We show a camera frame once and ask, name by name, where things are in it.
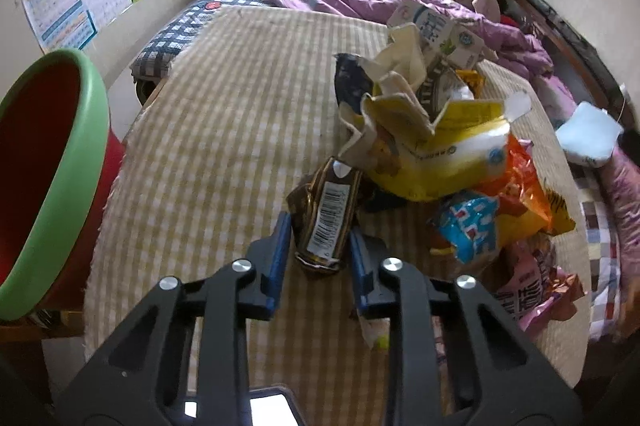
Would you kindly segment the brown barcode snack wrapper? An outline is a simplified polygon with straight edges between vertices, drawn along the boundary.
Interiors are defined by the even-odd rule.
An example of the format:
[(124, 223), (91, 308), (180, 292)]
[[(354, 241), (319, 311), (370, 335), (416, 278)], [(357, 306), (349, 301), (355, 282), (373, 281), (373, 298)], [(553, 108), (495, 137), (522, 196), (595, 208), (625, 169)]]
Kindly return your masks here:
[(361, 179), (360, 170), (330, 157), (286, 197), (295, 256), (309, 272), (329, 275), (343, 268)]

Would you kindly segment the blue white snack wrapper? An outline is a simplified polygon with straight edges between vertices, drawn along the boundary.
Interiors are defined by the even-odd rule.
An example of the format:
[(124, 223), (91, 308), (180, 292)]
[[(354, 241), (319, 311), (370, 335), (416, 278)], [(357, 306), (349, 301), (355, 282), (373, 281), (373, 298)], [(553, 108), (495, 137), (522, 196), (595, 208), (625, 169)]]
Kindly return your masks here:
[(454, 256), (462, 264), (498, 250), (498, 199), (478, 192), (457, 193), (440, 205), (428, 225), (432, 255)]

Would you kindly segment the yellow white snack bag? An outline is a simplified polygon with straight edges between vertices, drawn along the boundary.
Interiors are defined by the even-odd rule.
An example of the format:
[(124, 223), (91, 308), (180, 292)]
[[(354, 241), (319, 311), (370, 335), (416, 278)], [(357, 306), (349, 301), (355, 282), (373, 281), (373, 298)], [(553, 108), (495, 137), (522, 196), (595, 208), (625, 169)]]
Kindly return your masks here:
[(505, 100), (450, 100), (431, 120), (405, 93), (366, 94), (360, 114), (338, 106), (350, 131), (338, 159), (396, 196), (434, 201), (500, 177), (511, 123), (531, 109), (518, 91)]

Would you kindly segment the beige checkered mat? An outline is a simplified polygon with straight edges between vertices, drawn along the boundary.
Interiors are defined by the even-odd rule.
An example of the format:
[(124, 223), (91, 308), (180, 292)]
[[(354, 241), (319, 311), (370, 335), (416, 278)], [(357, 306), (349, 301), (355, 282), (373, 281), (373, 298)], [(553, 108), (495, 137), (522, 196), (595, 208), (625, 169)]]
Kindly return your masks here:
[[(70, 425), (576, 425), (588, 302), (529, 338), (480, 276), (428, 250), (438, 201), (408, 201), (362, 171), (353, 230), (366, 240), (366, 311), (345, 263), (296, 259), (286, 197), (350, 138), (335, 57), (390, 45), (374, 22), (285, 8), (223, 8), (182, 52), (128, 135), (85, 297), (89, 362), (62, 395)], [(480, 63), (477, 100), (524, 91), (511, 123), (543, 187), (578, 212), (567, 161), (530, 84)], [(473, 187), (463, 191), (473, 191)], [(291, 215), (279, 307), (262, 294), (268, 238)]]

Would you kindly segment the pink snack wrapper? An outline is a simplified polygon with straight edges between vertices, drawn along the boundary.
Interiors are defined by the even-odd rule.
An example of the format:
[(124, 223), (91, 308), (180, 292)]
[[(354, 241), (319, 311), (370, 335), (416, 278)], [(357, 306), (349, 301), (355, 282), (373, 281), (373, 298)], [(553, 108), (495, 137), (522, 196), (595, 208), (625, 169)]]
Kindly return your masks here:
[(570, 320), (586, 294), (579, 276), (556, 264), (555, 245), (544, 233), (504, 247), (480, 279), (531, 339), (552, 321)]

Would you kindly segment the orange snack wrapper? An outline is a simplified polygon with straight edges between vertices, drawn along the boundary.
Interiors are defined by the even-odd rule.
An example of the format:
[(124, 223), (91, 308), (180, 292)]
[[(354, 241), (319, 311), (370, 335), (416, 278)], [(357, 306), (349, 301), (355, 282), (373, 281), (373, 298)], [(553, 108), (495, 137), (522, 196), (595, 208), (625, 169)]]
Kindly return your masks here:
[(473, 191), (498, 201), (495, 214), (498, 248), (538, 232), (558, 236), (575, 230), (576, 222), (568, 213), (564, 197), (551, 187), (542, 186), (532, 156), (513, 134), (506, 144), (503, 174), (477, 184)]

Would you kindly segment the blue plaid bed sheet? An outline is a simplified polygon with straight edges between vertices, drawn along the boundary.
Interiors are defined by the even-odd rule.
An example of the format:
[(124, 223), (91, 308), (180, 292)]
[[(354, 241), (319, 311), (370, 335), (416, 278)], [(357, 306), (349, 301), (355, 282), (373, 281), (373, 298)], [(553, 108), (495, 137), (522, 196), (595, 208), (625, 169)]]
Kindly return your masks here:
[(271, 6), (268, 0), (195, 0), (171, 19), (142, 48), (130, 65), (134, 82), (158, 83), (171, 62), (198, 37), (201, 30), (223, 6)]

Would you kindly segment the red bin with green rim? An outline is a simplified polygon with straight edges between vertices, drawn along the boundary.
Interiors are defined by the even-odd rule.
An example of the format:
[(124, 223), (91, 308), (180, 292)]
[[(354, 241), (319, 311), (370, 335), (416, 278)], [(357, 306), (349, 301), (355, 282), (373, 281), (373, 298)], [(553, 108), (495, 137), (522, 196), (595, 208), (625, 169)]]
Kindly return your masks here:
[(64, 48), (27, 68), (1, 102), (1, 317), (81, 307), (125, 146), (103, 79)]

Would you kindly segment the white milk carton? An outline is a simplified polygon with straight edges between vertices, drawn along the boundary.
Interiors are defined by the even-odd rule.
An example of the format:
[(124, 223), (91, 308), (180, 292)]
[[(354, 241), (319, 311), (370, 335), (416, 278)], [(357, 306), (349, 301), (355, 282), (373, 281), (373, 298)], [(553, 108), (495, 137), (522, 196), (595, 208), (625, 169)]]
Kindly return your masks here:
[(403, 0), (387, 19), (388, 27), (412, 22), (422, 38), (457, 69), (472, 69), (485, 48), (484, 41), (468, 28), (432, 8), (413, 0)]

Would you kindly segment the dark wooden headboard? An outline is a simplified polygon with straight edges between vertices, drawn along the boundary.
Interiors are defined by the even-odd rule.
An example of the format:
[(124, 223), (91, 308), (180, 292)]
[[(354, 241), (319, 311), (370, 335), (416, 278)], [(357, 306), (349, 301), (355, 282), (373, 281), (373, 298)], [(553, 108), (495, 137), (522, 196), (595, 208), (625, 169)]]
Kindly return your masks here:
[(566, 64), (582, 84), (575, 97), (581, 95), (598, 107), (606, 108), (620, 118), (624, 128), (637, 129), (634, 105), (623, 92), (622, 85), (608, 70), (597, 49), (546, 0), (513, 0), (524, 12), (529, 28), (548, 41), (561, 62)]

